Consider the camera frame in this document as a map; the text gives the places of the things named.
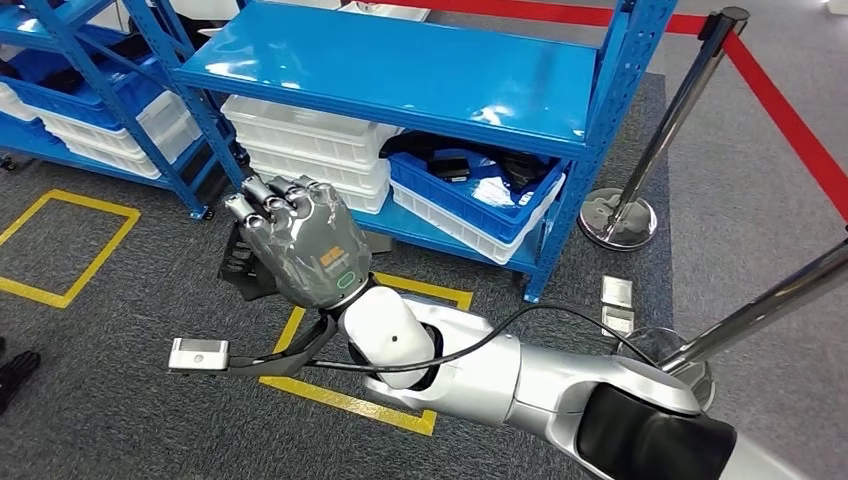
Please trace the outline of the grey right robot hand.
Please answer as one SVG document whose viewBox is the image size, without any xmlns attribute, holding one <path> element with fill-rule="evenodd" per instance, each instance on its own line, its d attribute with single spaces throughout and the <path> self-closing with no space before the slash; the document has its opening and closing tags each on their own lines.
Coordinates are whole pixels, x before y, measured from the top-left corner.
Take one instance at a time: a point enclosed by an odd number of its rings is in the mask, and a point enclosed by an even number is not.
<svg viewBox="0 0 848 480">
<path fill-rule="evenodd" d="M 281 294 L 296 306 L 330 310 L 369 284 L 365 235 L 331 184 L 253 175 L 224 205 L 234 224 L 219 277 L 245 300 Z"/>
</svg>

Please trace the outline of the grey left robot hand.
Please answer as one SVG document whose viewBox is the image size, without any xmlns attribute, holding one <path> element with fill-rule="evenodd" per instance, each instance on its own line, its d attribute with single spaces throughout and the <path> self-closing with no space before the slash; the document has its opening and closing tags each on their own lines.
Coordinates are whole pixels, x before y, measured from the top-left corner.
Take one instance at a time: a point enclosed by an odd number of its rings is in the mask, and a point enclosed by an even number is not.
<svg viewBox="0 0 848 480">
<path fill-rule="evenodd" d="M 40 367 L 41 355 L 25 351 L 1 366 L 1 413 L 4 413 L 21 386 Z"/>
</svg>

